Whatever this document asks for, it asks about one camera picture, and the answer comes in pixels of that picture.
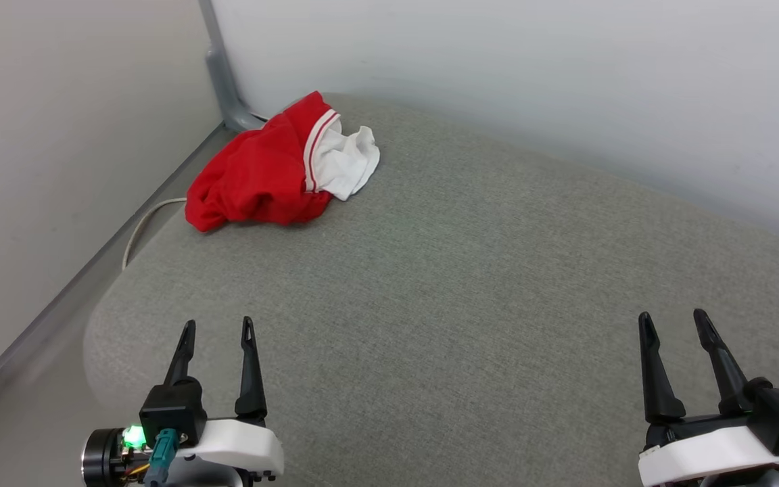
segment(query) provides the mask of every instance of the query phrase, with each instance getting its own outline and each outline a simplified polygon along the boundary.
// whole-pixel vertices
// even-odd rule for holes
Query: white cloth
[[[323,132],[318,135],[312,161],[316,190],[331,192],[339,200],[347,201],[375,172],[381,152],[367,126],[343,136],[341,121],[335,116]]]

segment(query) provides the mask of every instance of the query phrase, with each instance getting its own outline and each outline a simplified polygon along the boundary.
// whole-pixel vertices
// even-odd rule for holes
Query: gray metal frame
[[[236,91],[233,72],[225,51],[225,40],[218,27],[216,10],[212,0],[200,0],[200,9],[204,13],[206,30],[210,33],[210,50],[206,53],[206,67],[210,71],[212,86],[216,90],[218,107],[222,110],[225,126],[236,132],[260,129],[263,120],[255,117]]]

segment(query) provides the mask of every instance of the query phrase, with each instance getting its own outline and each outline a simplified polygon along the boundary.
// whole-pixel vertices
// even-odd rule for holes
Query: gray fabric surface
[[[416,111],[327,99],[374,129],[371,181],[300,227],[171,219],[87,331],[106,404],[136,414],[193,318],[191,374],[210,416],[231,414],[251,315],[284,485],[634,485],[640,311],[690,414],[718,401],[694,307],[779,385],[779,238]]]

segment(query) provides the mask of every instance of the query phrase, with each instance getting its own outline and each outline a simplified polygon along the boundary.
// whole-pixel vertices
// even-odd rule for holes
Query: red cloth
[[[306,192],[306,165],[325,124],[321,117],[334,113],[314,92],[263,129],[240,133],[191,184],[185,219],[199,231],[210,231],[228,221],[289,225],[318,218],[333,196]]]

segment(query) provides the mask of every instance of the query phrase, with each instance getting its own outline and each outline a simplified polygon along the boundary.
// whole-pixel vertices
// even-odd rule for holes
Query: cable connector
[[[179,450],[179,434],[173,428],[161,430],[155,439],[155,449],[149,457],[149,469],[143,477],[143,484],[147,487],[164,487],[167,482],[167,473],[170,464]]]

